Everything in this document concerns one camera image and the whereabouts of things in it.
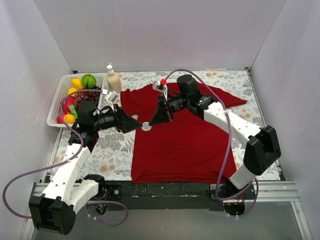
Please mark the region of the red t-shirt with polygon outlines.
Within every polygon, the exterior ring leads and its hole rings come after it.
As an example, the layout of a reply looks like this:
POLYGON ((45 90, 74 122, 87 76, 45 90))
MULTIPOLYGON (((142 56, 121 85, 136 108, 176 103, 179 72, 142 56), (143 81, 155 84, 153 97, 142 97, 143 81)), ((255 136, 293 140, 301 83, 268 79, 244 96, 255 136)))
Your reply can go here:
MULTIPOLYGON (((210 86, 227 108, 241 106, 247 100, 210 86)), ((146 85, 120 93, 124 112, 137 115, 140 123, 154 115, 160 92, 146 85)), ((215 184, 225 157, 228 134, 188 109, 173 114, 172 122, 157 124, 151 130, 137 129, 131 166, 135 184, 195 182, 215 184)))

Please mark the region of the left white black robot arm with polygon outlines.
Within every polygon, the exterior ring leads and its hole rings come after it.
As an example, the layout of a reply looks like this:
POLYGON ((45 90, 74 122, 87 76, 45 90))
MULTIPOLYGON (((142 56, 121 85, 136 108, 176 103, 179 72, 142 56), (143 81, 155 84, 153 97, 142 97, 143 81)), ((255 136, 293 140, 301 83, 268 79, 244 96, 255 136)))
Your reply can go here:
POLYGON ((29 200, 32 222, 38 230, 68 235, 79 210, 90 199, 101 200, 106 196, 104 177, 97 174, 85 177, 74 188, 80 170, 99 139, 99 131, 115 128, 125 134, 142 127, 117 104, 98 110, 93 101, 85 101, 79 105, 77 116, 68 141, 67 162, 58 168, 41 195, 29 200))

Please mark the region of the round patterned brooch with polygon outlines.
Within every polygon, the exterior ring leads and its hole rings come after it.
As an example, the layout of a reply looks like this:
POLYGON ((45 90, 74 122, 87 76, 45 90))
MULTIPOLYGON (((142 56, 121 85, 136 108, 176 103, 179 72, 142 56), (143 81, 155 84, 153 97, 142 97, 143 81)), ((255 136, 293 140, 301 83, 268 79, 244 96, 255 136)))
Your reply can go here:
POLYGON ((141 129, 145 132, 150 131, 152 129, 152 126, 150 126, 149 122, 143 122, 141 129))

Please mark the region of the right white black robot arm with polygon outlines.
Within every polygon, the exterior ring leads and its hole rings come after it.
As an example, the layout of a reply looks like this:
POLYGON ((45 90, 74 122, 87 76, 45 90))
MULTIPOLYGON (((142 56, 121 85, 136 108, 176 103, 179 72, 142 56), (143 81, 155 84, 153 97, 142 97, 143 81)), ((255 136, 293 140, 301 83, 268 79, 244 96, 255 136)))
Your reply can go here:
POLYGON ((177 84, 179 93, 168 97, 165 79, 153 83, 152 88, 160 92, 160 96, 149 126, 169 123, 175 112, 188 109, 193 115, 233 136, 245 148, 245 153, 243 164, 228 179, 225 188, 230 198, 239 198, 249 182, 281 157, 276 130, 270 125, 260 127, 229 112, 217 96, 201 93, 197 81, 190 74, 180 76, 177 84))

